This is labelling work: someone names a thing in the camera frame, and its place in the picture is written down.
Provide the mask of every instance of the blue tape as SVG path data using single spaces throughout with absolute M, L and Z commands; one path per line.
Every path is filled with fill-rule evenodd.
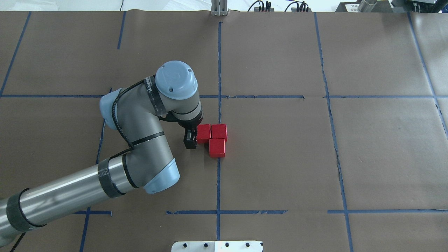
M 117 49 L 120 49 L 121 46 L 121 38 L 123 37 L 123 30 L 125 28 L 125 19 L 126 19 L 126 11 L 123 12 L 123 19 L 121 20 L 121 30 L 120 30 L 120 37 L 118 38 L 118 45 Z
M 216 181 L 216 240 L 221 239 L 221 158 L 218 157 L 218 179 Z
M 221 210 L 221 214 L 284 214 L 287 210 Z
M 349 213 L 448 213 L 448 209 L 367 209 L 348 210 Z M 342 214 L 344 210 L 328 210 L 329 214 Z
M 200 98 L 218 98 L 219 96 L 199 96 Z
M 166 211 L 166 214 L 216 214 L 216 210 L 181 210 L 175 212 Z
M 88 207 L 86 211 L 86 218 L 84 220 L 84 228 L 82 230 L 81 245 L 79 246 L 79 252 L 82 252 L 84 250 L 84 243 L 86 242 L 86 235 L 87 235 L 87 227 L 89 225 L 89 216 L 90 216 L 90 207 Z
M 0 89 L 0 97 L 3 96 L 4 88 L 5 88 L 6 83 L 8 81 L 9 74 L 11 73 L 11 69 L 13 67 L 14 60 L 16 59 L 17 51 L 19 50 L 20 43 L 22 42 L 23 35 L 25 34 L 26 27 L 28 26 L 28 22 L 30 21 L 30 17 L 31 17 L 31 11 L 28 12 L 28 16 L 26 17 L 25 24 L 23 25 L 22 33 L 20 34 L 19 41 L 17 42 L 16 50 L 14 50 L 13 57 L 11 58 L 11 62 L 9 63 L 8 71 L 6 71 L 6 75 L 5 75 L 4 80 L 3 80 L 3 85 L 1 86 L 1 89 Z
M 218 23 L 218 122 L 221 123 L 221 24 Z
M 96 153 L 96 164 L 99 164 L 99 154 L 101 153 L 101 148 L 103 147 L 105 126 L 106 126 L 106 120 L 103 119 L 103 129 L 101 130 L 101 136 L 99 137 L 98 152 Z
M 409 25 L 411 26 L 412 37 L 414 38 L 415 45 L 417 46 L 417 52 L 418 55 L 420 56 L 420 60 L 422 61 L 423 70 L 425 71 L 426 79 L 428 80 L 429 87 L 431 89 L 431 94 L 434 98 L 435 106 L 437 108 L 437 112 L 439 113 L 440 121 L 442 122 L 442 127 L 444 128 L 445 131 L 445 136 L 448 139 L 448 129 L 445 124 L 445 119 L 444 116 L 442 115 L 442 111 L 440 110 L 439 101 L 436 98 L 434 87 L 432 85 L 431 78 L 429 77 L 428 69 L 426 67 L 425 60 L 423 59 L 422 51 L 420 50 L 420 44 L 418 43 L 417 37 L 415 35 L 414 25 L 412 24 L 411 14 L 409 12 L 408 12 L 408 19 L 409 19 Z
M 3 95 L 5 98 L 101 98 L 104 95 Z
M 220 214 L 284 214 L 287 210 L 220 210 Z M 166 211 L 168 215 L 174 214 L 217 214 L 215 210 L 181 210 L 170 212 Z
M 432 96 L 329 96 L 333 98 L 432 99 Z
M 319 46 L 320 64 L 322 67 L 322 77 L 323 77 L 323 82 L 325 83 L 325 94 L 326 94 L 326 98 L 327 98 L 328 114 L 330 116 L 330 125 L 332 128 L 333 145 L 334 145 L 335 152 L 336 152 L 337 168 L 339 171 L 339 184 L 340 184 L 340 191 L 341 191 L 341 195 L 342 195 L 342 204 L 344 206 L 345 226 L 347 228 L 347 238 L 349 240 L 350 252 L 353 252 L 353 242 L 352 242 L 352 232 L 350 230 L 349 212 L 347 211 L 347 200 L 345 198 L 344 180 L 342 179 L 342 170 L 340 167 L 339 150 L 338 150 L 337 140 L 336 140 L 336 131 L 335 131 L 334 123 L 333 123 L 333 115 L 332 115 L 332 109 L 331 109 L 331 103 L 330 103 L 330 94 L 328 91 L 327 77 L 325 76 L 325 71 L 323 69 L 322 45 L 320 43 L 319 25 L 318 25 L 318 21 L 317 21 L 317 13 L 316 12 L 314 13 L 314 22 L 316 25 L 317 44 Z
M 223 96 L 226 98 L 301 98 L 305 99 L 304 96 L 271 96 L 271 95 L 262 95 L 262 96 Z
M 86 210 L 77 211 L 73 214 L 87 214 Z M 103 215 L 110 215 L 112 217 L 112 211 L 90 211 L 90 214 L 103 214 Z

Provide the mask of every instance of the metal cylinder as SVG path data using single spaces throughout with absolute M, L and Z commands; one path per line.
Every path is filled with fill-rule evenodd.
M 44 225 L 108 198 L 94 165 L 24 192 L 20 206 L 31 223 Z
M 360 12 L 371 12 L 376 5 L 377 0 L 362 0 L 358 6 Z
M 126 193 L 131 186 L 122 162 L 122 156 L 106 161 L 107 173 L 116 190 Z M 12 242 L 21 231 L 11 225 L 15 217 L 8 215 L 9 199 L 0 200 L 0 247 Z M 57 179 L 34 189 L 23 191 L 18 198 L 19 219 L 36 228 L 48 222 L 85 209 L 110 197 L 99 180 L 98 165 Z

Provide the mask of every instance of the light blue end cap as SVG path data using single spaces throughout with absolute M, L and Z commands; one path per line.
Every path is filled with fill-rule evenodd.
M 179 181 L 180 177 L 181 175 L 177 169 L 176 159 L 173 158 L 173 160 L 171 160 L 171 162 L 143 188 L 147 193 L 154 194 L 173 186 L 177 183 L 177 181 Z
M 113 130 L 116 130 L 116 127 L 112 119 L 112 104 L 122 89 L 123 88 L 120 88 L 114 92 L 110 92 L 99 100 L 99 110 L 101 111 L 101 115 L 103 116 L 106 125 Z
M 185 100 L 198 90 L 198 81 L 189 65 L 182 61 L 168 61 L 155 74 L 155 85 L 166 97 Z

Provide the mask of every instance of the red cube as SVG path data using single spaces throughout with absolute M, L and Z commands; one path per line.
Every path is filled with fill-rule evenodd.
M 211 138 L 211 127 L 210 124 L 200 124 L 198 125 L 198 135 L 196 140 L 198 143 L 208 143 Z
M 224 139 L 227 142 L 227 125 L 213 124 L 211 126 L 211 138 Z
M 225 157 L 225 140 L 210 139 L 209 155 L 211 157 Z

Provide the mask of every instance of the white floor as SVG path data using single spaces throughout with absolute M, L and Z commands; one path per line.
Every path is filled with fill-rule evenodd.
M 334 12 L 342 0 L 307 0 L 313 11 Z M 228 0 L 228 8 L 247 11 L 254 0 Z M 272 0 L 275 11 L 284 11 L 291 1 Z M 121 0 L 1 0 L 0 11 L 118 11 Z M 123 10 L 210 10 L 211 0 L 124 0 Z

